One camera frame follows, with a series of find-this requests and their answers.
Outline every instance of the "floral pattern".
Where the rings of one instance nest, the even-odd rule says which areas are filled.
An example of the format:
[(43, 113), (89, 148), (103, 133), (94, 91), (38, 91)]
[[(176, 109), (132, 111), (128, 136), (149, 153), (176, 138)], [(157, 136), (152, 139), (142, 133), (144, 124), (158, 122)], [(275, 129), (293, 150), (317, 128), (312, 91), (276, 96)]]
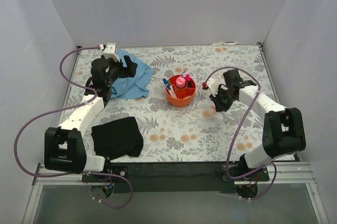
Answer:
[[(209, 99), (209, 92), (201, 84), (213, 70), (222, 66), (236, 66), (250, 72), (261, 83), (262, 92), (275, 99), (263, 60), (257, 46), (195, 46), (126, 48), (153, 68), (147, 85), (149, 95), (143, 99), (112, 99), (91, 123), (83, 137), (85, 149), (94, 153), (91, 127), (112, 120), (134, 116), (144, 138), (139, 157), (123, 156), (115, 162), (225, 161), (230, 141), (247, 106), (235, 102), (227, 113), (217, 113)], [(84, 85), (90, 77), (91, 61), (99, 58), (98, 50), (85, 50), (79, 55), (73, 81)], [(162, 78), (170, 78), (187, 69), (197, 84), (193, 102), (183, 108), (167, 102)], [(223, 72), (214, 78), (223, 82)], [(81, 102), (83, 90), (71, 87), (67, 105)], [(63, 120), (72, 113), (67, 110)], [(262, 142), (262, 123), (249, 113), (234, 145), (231, 160), (254, 149)], [(283, 160), (294, 160), (286, 156)]]

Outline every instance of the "blue cloth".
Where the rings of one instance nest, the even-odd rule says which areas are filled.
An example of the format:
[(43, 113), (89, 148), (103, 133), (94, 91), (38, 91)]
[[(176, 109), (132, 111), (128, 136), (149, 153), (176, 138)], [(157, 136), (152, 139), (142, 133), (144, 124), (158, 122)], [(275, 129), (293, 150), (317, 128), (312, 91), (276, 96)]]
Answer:
[(123, 51), (122, 49), (119, 49), (117, 53), (125, 67), (126, 63), (124, 60), (124, 55), (128, 55), (131, 61), (137, 63), (138, 66), (134, 78), (118, 78), (114, 82), (114, 84), (111, 86), (111, 98), (145, 98), (149, 92), (149, 90), (145, 86), (150, 82), (153, 71), (152, 68), (148, 64), (141, 61), (139, 58), (128, 52)]

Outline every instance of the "pink marker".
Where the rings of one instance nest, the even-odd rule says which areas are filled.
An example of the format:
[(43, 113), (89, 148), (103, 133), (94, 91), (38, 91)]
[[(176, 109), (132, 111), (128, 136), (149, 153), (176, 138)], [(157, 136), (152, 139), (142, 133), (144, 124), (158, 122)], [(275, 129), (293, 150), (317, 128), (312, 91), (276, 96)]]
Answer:
[(175, 81), (175, 86), (177, 88), (184, 88), (186, 83), (186, 80), (183, 77), (179, 77), (177, 78), (177, 80)]

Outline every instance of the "white wall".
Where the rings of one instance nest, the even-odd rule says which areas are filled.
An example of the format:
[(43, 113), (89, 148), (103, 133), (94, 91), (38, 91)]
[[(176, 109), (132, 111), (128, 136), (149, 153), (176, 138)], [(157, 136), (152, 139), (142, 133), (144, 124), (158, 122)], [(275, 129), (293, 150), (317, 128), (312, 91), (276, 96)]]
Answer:
[(264, 44), (280, 101), (302, 111), (309, 160), (330, 223), (337, 223), (337, 4), (287, 0)]
[[(13, 142), (35, 115), (60, 108), (67, 83), (59, 61), (75, 45), (50, 0), (0, 0), (0, 223), (21, 223), (33, 178), (17, 166)], [(71, 73), (74, 58), (65, 68)], [(44, 131), (59, 115), (33, 123), (19, 141), (19, 156), (34, 172), (43, 161)]]
[(52, 0), (76, 45), (265, 40), (285, 0)]

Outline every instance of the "black cloth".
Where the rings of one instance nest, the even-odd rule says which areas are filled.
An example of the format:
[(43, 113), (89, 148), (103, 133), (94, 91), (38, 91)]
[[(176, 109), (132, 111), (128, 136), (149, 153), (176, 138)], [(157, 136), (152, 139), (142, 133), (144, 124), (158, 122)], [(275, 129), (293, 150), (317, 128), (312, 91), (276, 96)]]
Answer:
[(135, 117), (127, 117), (92, 127), (96, 155), (115, 159), (124, 155), (138, 157), (143, 149), (143, 136)]

